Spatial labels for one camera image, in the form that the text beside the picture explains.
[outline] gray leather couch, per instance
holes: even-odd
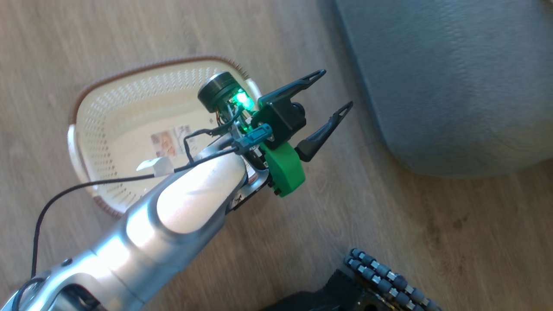
[[[505,173],[553,157],[553,4],[341,0],[391,152],[415,172]]]

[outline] robotic arm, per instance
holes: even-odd
[[[210,78],[198,98],[221,125],[191,136],[219,138],[189,158],[198,162],[229,147],[234,153],[169,175],[98,243],[35,276],[1,311],[139,310],[188,266],[228,212],[265,185],[285,196],[305,180],[300,160],[314,156],[352,107],[346,104],[315,134],[295,149],[290,146],[290,137],[306,124],[303,107],[290,98],[324,73],[316,71],[267,94],[257,106],[228,72]],[[255,180],[249,179],[244,160]]]

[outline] glowing green light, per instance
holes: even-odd
[[[253,100],[246,95],[245,92],[238,93],[236,95],[236,101],[238,101],[245,109],[251,110],[253,108]]]

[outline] plastic basket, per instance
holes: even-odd
[[[70,118],[67,145],[80,182],[131,177],[147,159],[169,156],[175,167],[188,162],[184,134],[217,126],[196,98],[212,75],[229,71],[255,99],[255,82],[236,63],[216,56],[166,61],[124,72],[87,88]],[[192,155],[213,138],[190,140]],[[98,205],[121,216],[163,177],[87,188]]]

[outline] white cable clip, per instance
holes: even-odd
[[[140,170],[145,170],[150,167],[154,168],[155,177],[170,175],[175,172],[175,168],[173,167],[173,164],[168,157],[159,157],[155,159],[146,160],[137,167],[137,172]]]

